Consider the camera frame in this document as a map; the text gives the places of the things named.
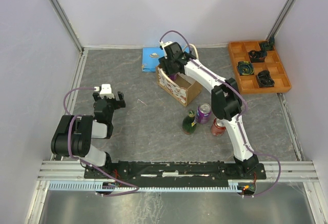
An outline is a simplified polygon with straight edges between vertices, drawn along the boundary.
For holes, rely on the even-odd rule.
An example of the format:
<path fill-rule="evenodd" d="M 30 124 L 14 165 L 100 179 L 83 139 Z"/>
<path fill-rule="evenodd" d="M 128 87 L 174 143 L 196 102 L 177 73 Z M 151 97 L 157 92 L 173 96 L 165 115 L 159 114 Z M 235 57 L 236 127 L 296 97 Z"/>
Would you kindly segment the blue patterned cloth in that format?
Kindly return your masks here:
<path fill-rule="evenodd" d="M 159 65 L 159 58 L 163 57 L 164 53 L 159 47 L 145 47 L 142 49 L 142 72 L 155 72 Z"/>

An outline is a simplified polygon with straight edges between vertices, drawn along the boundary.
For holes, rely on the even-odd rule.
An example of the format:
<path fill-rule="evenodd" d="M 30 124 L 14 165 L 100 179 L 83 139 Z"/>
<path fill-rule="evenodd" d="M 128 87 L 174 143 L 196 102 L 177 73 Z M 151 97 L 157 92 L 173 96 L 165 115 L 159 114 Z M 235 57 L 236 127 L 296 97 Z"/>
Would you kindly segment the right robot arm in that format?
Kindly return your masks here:
<path fill-rule="evenodd" d="M 160 42 L 159 45 L 164 52 L 159 63 L 167 75 L 184 74 L 210 92 L 212 113 L 223 122 L 233 145 L 235 172 L 240 178 L 248 178 L 259 160 L 243 127 L 242 105 L 245 105 L 245 100 L 236 81 L 215 74 L 192 53 L 183 52 L 177 42 Z"/>

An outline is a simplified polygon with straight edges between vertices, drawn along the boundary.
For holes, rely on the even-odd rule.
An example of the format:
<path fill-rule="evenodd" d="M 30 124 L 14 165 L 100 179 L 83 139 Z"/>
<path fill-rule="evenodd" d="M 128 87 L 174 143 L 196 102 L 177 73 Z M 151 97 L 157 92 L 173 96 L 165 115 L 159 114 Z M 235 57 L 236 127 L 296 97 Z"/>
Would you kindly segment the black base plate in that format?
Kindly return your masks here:
<path fill-rule="evenodd" d="M 235 162 L 145 162 L 119 161 L 107 162 L 99 170 L 95 166 L 85 166 L 84 178 L 106 179 L 115 177 L 130 184 L 150 184 L 151 181 L 193 179 L 196 181 L 228 181 L 266 179 L 264 165 L 244 169 Z"/>

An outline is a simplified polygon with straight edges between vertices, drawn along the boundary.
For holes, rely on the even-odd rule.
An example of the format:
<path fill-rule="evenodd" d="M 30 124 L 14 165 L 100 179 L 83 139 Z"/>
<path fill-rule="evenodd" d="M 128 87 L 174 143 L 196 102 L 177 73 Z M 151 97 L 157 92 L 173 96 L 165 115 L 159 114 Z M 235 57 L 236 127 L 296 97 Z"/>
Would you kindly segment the rolled blue green sock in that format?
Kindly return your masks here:
<path fill-rule="evenodd" d="M 237 64 L 237 70 L 240 76 L 254 75 L 253 64 L 249 61 L 239 61 Z"/>

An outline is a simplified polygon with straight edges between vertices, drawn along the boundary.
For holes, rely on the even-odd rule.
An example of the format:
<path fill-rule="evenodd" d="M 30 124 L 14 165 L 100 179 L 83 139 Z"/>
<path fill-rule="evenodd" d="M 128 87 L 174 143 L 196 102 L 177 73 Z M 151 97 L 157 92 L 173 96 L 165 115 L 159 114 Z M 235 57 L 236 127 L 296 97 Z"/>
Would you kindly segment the orange compartment tray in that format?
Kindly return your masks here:
<path fill-rule="evenodd" d="M 235 74 L 235 80 L 241 94 L 260 94 L 260 93 L 287 93 L 292 88 L 290 80 L 286 74 L 284 66 L 275 49 L 267 52 L 267 56 L 262 63 L 253 63 L 254 74 L 240 75 L 237 65 L 241 61 L 250 61 L 249 52 L 259 51 L 261 41 L 230 42 L 228 51 Z M 268 70 L 273 79 L 273 87 L 260 87 L 257 75 L 263 70 Z"/>

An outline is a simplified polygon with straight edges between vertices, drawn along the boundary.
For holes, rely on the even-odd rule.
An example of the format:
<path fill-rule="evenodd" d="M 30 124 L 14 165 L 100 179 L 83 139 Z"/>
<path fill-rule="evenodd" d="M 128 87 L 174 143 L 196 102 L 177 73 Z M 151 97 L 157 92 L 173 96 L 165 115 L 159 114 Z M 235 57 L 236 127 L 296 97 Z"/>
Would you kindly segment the aluminium frame rail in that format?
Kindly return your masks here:
<path fill-rule="evenodd" d="M 263 161 L 266 181 L 274 182 L 278 176 L 278 162 Z M 311 161 L 282 161 L 279 182 L 318 182 Z M 84 180 L 85 169 L 77 161 L 43 161 L 37 180 Z"/>

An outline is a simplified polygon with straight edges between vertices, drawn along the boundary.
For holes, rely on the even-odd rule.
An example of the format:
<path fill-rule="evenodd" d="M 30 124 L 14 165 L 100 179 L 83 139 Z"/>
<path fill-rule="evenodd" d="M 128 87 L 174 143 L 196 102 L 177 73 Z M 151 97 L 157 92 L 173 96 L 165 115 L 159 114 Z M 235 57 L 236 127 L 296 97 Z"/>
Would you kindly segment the rolled black sock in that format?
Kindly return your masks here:
<path fill-rule="evenodd" d="M 263 70 L 256 76 L 260 88 L 274 87 L 274 80 L 270 76 L 269 70 Z"/>

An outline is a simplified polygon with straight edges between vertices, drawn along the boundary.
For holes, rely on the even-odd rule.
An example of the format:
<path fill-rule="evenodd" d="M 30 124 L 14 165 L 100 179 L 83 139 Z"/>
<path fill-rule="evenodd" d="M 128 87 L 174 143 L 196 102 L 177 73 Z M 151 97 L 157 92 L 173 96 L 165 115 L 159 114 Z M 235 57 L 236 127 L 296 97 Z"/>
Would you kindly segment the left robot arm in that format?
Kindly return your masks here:
<path fill-rule="evenodd" d="M 126 102 L 120 91 L 117 95 L 94 92 L 93 97 L 93 115 L 83 115 L 76 120 L 72 120 L 73 115 L 61 117 L 51 141 L 51 151 L 55 155 L 73 156 L 89 166 L 96 166 L 96 173 L 107 178 L 113 173 L 111 157 L 91 145 L 91 140 L 111 138 L 114 111 L 125 108 Z"/>

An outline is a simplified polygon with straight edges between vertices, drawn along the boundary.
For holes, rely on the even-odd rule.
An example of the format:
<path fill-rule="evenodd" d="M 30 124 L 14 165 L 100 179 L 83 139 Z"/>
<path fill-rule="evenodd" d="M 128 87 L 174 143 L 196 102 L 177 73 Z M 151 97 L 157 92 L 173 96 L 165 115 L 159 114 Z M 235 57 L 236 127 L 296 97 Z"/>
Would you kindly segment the green glass bottle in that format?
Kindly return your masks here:
<path fill-rule="evenodd" d="M 185 134 L 191 135 L 195 132 L 197 125 L 196 113 L 189 110 L 187 116 L 182 121 L 182 129 Z"/>

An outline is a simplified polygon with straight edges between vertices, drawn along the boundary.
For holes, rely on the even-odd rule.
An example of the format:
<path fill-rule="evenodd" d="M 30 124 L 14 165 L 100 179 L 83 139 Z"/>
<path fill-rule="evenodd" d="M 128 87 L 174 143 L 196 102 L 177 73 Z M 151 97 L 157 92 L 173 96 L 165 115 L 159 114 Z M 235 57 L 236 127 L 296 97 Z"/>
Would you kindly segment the purple fanta can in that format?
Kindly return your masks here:
<path fill-rule="evenodd" d="M 196 112 L 196 120 L 199 124 L 206 124 L 211 116 L 211 106 L 209 104 L 200 104 Z"/>
<path fill-rule="evenodd" d="M 177 79 L 177 74 L 172 74 L 169 76 L 169 78 L 172 80 L 172 81 L 175 81 Z"/>

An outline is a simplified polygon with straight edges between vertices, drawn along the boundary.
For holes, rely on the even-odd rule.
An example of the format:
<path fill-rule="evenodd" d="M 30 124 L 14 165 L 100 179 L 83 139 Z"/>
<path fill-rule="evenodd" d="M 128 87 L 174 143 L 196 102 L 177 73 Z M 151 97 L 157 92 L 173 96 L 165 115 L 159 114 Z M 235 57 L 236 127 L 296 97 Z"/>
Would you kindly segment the rolled dark sock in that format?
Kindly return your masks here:
<path fill-rule="evenodd" d="M 265 50 L 252 50 L 248 52 L 251 63 L 264 63 L 265 58 L 267 57 L 267 52 Z"/>

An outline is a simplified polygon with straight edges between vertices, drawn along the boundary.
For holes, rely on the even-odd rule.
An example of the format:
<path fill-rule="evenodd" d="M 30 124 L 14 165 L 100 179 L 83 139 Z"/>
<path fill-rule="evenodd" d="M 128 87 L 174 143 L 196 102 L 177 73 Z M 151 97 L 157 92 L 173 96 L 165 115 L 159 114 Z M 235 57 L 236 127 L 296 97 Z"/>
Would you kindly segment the dark sock in corner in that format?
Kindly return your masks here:
<path fill-rule="evenodd" d="M 274 36 L 271 36 L 267 41 L 260 42 L 259 46 L 261 48 L 261 51 L 273 51 L 275 45 L 275 38 Z"/>

